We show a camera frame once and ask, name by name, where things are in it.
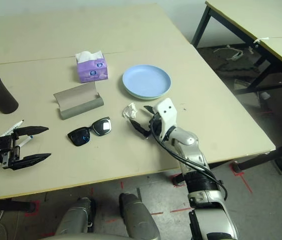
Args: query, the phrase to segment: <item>purple tissue box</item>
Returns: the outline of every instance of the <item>purple tissue box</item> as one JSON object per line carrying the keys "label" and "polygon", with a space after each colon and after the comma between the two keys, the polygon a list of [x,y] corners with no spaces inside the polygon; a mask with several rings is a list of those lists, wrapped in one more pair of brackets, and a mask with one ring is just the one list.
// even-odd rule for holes
{"label": "purple tissue box", "polygon": [[77,63],[77,73],[81,83],[108,79],[105,58]]}

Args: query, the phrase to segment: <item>black sunglasses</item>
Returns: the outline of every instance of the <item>black sunglasses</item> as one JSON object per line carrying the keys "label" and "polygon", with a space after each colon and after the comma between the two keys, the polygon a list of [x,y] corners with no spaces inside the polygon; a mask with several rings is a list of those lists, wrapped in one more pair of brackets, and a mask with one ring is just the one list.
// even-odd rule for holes
{"label": "black sunglasses", "polygon": [[112,130],[110,118],[101,118],[95,121],[90,127],[80,127],[68,133],[67,136],[74,145],[81,146],[90,141],[90,130],[94,130],[99,136],[108,134]]}

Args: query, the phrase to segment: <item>stacked plates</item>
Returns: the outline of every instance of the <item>stacked plates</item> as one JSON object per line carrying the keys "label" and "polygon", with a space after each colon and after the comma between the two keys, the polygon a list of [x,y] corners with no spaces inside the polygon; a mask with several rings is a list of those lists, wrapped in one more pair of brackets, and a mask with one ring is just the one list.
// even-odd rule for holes
{"label": "stacked plates", "polygon": [[168,92],[171,79],[162,69],[152,65],[136,65],[123,74],[125,89],[136,98],[153,100]]}

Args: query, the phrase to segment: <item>wall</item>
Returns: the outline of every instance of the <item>wall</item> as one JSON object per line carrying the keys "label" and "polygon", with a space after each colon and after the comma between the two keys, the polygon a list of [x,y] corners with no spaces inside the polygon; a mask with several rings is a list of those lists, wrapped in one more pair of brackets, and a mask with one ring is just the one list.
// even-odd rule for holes
{"label": "wall", "polygon": [[[158,3],[186,39],[191,41],[205,9],[204,2],[205,0],[0,0],[0,16],[84,6]],[[211,19],[199,47],[240,42],[229,30]]]}

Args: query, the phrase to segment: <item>robot leg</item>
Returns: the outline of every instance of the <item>robot leg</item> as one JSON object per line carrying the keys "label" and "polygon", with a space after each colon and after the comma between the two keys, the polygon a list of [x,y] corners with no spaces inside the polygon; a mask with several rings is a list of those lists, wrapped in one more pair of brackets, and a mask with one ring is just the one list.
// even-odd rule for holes
{"label": "robot leg", "polygon": [[94,200],[80,198],[65,213],[55,235],[93,232],[95,209]]}
{"label": "robot leg", "polygon": [[122,193],[119,197],[120,212],[127,233],[133,239],[160,240],[160,232],[145,205],[137,196]]}

